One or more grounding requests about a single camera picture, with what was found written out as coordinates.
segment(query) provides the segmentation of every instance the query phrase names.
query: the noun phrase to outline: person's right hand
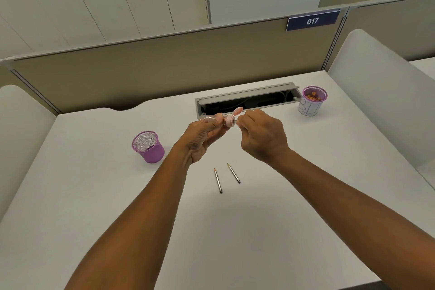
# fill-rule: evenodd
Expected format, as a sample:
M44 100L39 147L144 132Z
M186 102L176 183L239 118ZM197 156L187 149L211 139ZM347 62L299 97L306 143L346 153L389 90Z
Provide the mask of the person's right hand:
M238 117L237 125L242 131L242 149L256 159L270 164L289 151L282 122L261 109L248 110Z

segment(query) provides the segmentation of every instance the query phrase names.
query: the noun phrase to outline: number sign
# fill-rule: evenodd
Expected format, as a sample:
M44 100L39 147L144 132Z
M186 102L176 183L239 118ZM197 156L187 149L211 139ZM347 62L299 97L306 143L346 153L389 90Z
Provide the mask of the number sign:
M288 18L287 31L334 24L339 14L340 10L291 17Z

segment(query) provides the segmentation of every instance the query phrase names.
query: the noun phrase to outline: person's left hand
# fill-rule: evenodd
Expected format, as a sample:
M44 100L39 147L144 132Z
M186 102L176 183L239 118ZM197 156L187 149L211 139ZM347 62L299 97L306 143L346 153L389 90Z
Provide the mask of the person's left hand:
M213 142L222 137L230 129L229 127L222 126L224 122L224 116L220 113L216 114L213 122L204 122L202 119L190 123L176 145L181 148L187 148L191 162L195 163L204 156L207 148Z

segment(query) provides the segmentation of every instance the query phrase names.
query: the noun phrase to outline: forearm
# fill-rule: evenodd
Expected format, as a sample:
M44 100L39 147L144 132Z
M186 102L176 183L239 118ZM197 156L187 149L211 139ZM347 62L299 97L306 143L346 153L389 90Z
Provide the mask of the forearm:
M427 233L293 151L271 166L390 287L435 287L435 240Z
M175 146L144 190L85 255L66 290L154 287L189 165L188 150Z

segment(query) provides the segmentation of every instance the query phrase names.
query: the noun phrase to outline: pen holder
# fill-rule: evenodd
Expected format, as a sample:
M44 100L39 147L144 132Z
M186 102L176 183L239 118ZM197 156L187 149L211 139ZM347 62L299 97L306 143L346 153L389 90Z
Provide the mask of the pen holder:
M164 156L164 148L159 142L157 133L153 131L139 133L134 137L131 146L147 163L157 163Z
M308 98L309 95L313 96L312 95L313 92L315 94L314 97L320 100L315 101ZM320 106L327 98L328 98L328 94L323 88L318 86L305 87L304 90L302 91L301 101L299 102L299 106L297 107L297 109L302 115L314 116L317 114L317 112L320 109Z

